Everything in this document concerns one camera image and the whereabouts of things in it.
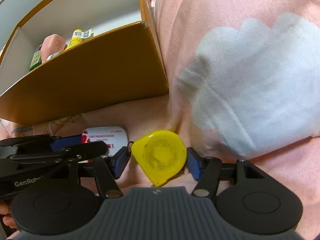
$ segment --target cardboard box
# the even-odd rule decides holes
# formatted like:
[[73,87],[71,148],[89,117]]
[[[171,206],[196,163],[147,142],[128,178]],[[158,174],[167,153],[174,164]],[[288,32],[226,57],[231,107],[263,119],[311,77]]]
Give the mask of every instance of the cardboard box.
[[[75,29],[88,39],[29,73],[35,48]],[[0,55],[0,118],[34,125],[168,93],[150,0],[43,0]]]

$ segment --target barcode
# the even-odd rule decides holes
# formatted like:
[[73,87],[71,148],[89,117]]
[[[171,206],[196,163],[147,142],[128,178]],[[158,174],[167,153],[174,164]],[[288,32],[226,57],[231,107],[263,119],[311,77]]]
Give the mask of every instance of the barcode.
[[88,38],[89,37],[89,31],[86,31],[85,33],[83,33],[83,38]]

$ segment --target gray ribbed panel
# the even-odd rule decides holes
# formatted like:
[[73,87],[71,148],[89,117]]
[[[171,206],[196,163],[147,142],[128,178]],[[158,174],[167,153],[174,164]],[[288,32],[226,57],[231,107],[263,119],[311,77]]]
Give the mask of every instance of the gray ribbed panel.
[[16,240],[302,240],[293,230],[258,236],[226,223],[212,202],[188,195],[184,187],[132,188],[105,200],[82,228],[60,236],[21,233]]

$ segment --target qr code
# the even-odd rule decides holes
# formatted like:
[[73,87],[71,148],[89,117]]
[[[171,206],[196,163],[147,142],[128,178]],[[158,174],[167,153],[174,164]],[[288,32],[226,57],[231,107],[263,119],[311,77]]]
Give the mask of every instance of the qr code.
[[83,38],[88,38],[90,36],[90,30],[83,33]]
[[75,32],[75,35],[74,35],[75,37],[76,36],[79,36],[79,37],[81,37],[81,32]]

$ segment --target pink bottle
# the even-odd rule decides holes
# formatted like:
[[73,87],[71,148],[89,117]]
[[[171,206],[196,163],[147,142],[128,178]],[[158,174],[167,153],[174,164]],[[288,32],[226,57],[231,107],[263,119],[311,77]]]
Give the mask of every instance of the pink bottle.
[[63,51],[66,41],[57,34],[52,34],[46,37],[41,47],[41,61],[47,61],[47,58],[56,52]]

